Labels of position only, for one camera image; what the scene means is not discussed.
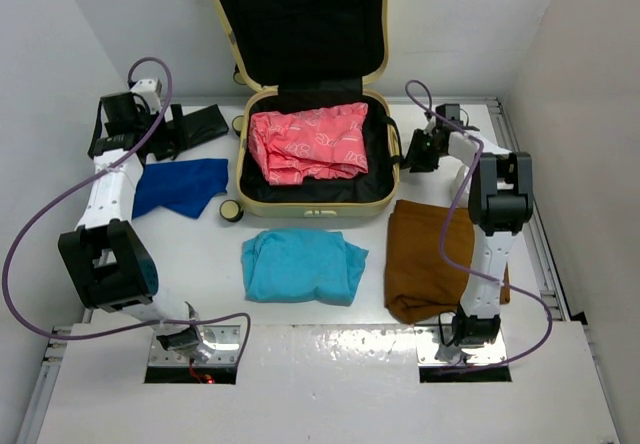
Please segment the light blue t-shirt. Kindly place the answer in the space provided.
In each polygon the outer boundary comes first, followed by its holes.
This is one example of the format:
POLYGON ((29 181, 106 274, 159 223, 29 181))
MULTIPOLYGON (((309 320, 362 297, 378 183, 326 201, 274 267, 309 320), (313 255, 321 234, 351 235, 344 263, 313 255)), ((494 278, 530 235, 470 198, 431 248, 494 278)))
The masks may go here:
POLYGON ((262 231, 242 244, 245 299, 349 306, 356 297, 368 254, 338 231, 262 231))

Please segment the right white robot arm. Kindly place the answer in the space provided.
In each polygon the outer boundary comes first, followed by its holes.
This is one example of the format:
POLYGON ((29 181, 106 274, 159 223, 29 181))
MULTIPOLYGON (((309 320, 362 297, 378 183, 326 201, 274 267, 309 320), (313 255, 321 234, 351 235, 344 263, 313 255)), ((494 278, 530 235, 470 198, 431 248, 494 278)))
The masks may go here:
POLYGON ((454 195, 456 207, 468 193, 467 211, 474 231, 471 264, 444 260, 468 274, 467 284, 452 317, 450 330, 438 327, 442 350, 450 348, 454 366, 466 363, 465 347, 493 344, 501 326, 502 290, 508 254, 532 217, 533 162, 527 152, 514 152, 491 143, 460 120, 455 105, 448 118, 443 105, 426 107, 427 126, 416 129, 402 166, 412 172, 432 172, 444 156, 463 165, 463 178, 454 195))

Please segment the black leather roll pouch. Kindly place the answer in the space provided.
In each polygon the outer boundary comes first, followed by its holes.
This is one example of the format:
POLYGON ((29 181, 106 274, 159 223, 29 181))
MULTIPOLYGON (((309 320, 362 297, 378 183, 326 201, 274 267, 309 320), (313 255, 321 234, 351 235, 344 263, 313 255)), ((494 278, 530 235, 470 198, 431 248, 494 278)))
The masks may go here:
POLYGON ((184 116, 189 133, 188 149, 174 148, 170 142, 170 134, 167 130, 167 122, 170 119, 166 120, 163 118, 154 133, 138 152, 138 155, 142 159, 152 154, 157 161, 166 159, 175 160, 181 153, 222 137, 229 132, 229 126, 217 104, 188 114, 184 113, 184 116))

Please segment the pink printed garment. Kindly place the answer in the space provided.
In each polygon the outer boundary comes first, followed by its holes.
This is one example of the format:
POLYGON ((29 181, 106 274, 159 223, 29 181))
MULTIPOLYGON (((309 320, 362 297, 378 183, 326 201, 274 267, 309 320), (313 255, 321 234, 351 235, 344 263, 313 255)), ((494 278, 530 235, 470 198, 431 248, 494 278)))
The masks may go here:
POLYGON ((251 116, 249 151, 272 186, 352 179, 369 171, 363 135, 368 105, 342 104, 251 116))

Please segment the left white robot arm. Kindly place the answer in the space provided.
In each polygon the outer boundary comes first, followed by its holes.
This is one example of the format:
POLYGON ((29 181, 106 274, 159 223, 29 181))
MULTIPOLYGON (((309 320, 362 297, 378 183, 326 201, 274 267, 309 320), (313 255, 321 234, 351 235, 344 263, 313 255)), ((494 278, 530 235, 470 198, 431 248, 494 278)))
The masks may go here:
POLYGON ((130 151, 164 114, 155 85, 142 80, 100 98, 88 150, 97 178, 84 214, 60 235, 58 249, 86 308, 149 322, 165 351, 204 364, 215 352, 212 334, 197 324, 191 304, 160 286, 155 263, 131 226, 146 154, 130 151))

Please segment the brown shorts with stripe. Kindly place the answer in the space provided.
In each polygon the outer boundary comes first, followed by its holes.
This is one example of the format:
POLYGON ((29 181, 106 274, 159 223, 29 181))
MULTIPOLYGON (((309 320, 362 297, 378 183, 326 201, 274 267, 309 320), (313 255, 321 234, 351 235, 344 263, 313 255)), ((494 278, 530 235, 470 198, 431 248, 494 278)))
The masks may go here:
POLYGON ((388 220, 384 305, 403 324, 457 309, 469 275, 447 264, 439 251, 448 210, 398 200, 388 220))

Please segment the cream yellow hard-shell suitcase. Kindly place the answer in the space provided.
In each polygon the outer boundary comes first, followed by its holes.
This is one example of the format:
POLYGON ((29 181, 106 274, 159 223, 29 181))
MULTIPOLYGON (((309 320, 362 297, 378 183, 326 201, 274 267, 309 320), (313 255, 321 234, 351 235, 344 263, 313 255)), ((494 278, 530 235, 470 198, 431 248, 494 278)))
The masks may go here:
POLYGON ((236 208, 224 217, 360 218, 381 213, 400 180, 400 135, 372 85, 389 58, 389 0, 212 0, 235 60, 234 78, 252 95, 232 125, 240 148, 236 208), (364 102, 369 170, 350 180, 273 186, 249 151, 255 113, 364 102))

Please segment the dark blue cloth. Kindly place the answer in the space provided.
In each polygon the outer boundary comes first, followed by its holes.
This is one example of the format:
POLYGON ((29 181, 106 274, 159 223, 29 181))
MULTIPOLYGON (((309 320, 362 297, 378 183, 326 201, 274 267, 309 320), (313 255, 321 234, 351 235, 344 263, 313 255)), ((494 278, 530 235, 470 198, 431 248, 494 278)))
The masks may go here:
POLYGON ((212 158, 148 164, 136 186, 132 217, 164 207, 198 219, 213 197, 226 193, 228 164, 212 158))

